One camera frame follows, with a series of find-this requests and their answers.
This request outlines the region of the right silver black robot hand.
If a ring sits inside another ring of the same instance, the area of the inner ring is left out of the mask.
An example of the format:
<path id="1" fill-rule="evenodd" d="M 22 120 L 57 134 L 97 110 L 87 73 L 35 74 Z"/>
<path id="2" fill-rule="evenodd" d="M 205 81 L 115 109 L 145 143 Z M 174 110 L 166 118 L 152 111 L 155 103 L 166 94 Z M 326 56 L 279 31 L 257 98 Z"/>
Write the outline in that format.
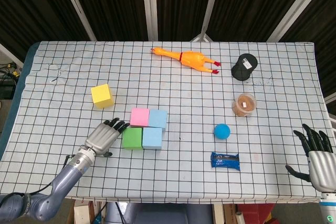
<path id="1" fill-rule="evenodd" d="M 335 193 L 335 153 L 329 137 L 323 131 L 316 132 L 306 124 L 302 127 L 306 134 L 297 130 L 293 133 L 301 141 L 309 172 L 297 172 L 289 165 L 286 165 L 286 170 L 292 176 L 311 183 L 321 193 Z"/>

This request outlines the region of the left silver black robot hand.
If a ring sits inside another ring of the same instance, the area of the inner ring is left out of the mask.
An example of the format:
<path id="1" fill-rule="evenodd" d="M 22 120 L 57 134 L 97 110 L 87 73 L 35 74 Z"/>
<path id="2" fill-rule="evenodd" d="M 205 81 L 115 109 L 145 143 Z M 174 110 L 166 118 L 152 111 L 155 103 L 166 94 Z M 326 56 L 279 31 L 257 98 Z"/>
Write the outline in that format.
<path id="1" fill-rule="evenodd" d="M 92 149 L 97 156 L 111 157 L 109 148 L 128 126 L 130 123 L 120 121 L 119 118 L 105 120 L 87 137 L 85 146 Z"/>

